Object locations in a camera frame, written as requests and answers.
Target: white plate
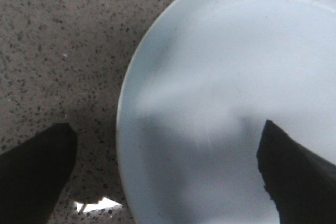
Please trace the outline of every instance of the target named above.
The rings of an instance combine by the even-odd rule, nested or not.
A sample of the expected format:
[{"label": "white plate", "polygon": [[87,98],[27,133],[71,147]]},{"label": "white plate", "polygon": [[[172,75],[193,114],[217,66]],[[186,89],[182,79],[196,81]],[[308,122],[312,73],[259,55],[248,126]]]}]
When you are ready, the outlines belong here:
[{"label": "white plate", "polygon": [[120,97],[136,222],[279,223],[257,169],[266,119],[336,163],[336,0],[176,0]]}]

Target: black object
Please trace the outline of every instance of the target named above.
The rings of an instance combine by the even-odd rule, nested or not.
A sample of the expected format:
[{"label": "black object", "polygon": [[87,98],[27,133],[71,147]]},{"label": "black object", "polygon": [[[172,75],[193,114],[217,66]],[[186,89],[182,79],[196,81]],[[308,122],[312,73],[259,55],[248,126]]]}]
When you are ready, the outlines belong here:
[{"label": "black object", "polygon": [[281,224],[336,223],[336,166],[267,120],[257,152]]},{"label": "black object", "polygon": [[77,135],[54,124],[0,155],[0,223],[44,224],[75,165]]}]

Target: terrazzo surface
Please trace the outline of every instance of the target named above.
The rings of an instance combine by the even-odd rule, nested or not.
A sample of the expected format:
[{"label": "terrazzo surface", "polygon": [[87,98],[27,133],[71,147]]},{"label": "terrazzo surface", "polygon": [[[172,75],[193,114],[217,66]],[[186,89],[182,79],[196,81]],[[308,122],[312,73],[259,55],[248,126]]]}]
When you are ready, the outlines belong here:
[{"label": "terrazzo surface", "polygon": [[[134,223],[115,153],[118,97],[137,44],[172,1],[0,0],[0,154],[55,122],[79,137],[49,223]],[[75,201],[102,197],[122,206],[77,213]]]}]

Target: granite countertop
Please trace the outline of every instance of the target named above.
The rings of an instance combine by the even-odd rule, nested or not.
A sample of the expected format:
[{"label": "granite countertop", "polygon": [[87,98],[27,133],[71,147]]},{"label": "granite countertop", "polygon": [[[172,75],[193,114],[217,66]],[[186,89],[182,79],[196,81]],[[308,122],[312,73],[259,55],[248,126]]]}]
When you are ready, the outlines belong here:
[{"label": "granite countertop", "polygon": [[[49,223],[134,223],[117,169],[118,96],[137,44],[171,1],[0,0],[0,154],[54,122],[79,136]],[[76,212],[74,201],[103,196],[122,207]]]}]

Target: light blue plate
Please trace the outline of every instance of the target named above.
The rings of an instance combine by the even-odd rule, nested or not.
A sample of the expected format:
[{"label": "light blue plate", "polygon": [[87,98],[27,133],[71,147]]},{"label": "light blue plate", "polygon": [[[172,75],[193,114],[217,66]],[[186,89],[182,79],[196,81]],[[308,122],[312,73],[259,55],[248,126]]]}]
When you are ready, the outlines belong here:
[{"label": "light blue plate", "polygon": [[257,168],[266,119],[336,163],[336,0],[176,0],[120,96],[136,222],[279,223]]}]

